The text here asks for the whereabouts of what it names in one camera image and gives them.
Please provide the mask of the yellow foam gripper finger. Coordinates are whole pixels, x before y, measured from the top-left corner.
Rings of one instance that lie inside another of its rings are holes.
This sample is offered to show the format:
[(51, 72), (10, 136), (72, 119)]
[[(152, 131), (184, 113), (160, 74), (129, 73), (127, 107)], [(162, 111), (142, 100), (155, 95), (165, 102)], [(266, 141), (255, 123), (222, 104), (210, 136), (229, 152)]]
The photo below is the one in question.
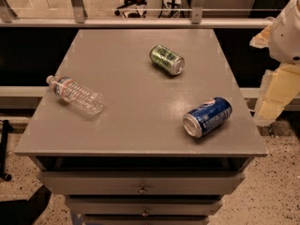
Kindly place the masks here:
[(274, 123), (299, 93), (299, 65), (281, 63), (275, 71), (267, 69), (262, 76), (260, 95), (254, 109), (255, 124), (267, 127)]
[(251, 39), (249, 45), (259, 49), (268, 48), (271, 28), (271, 25), (266, 26), (259, 34)]

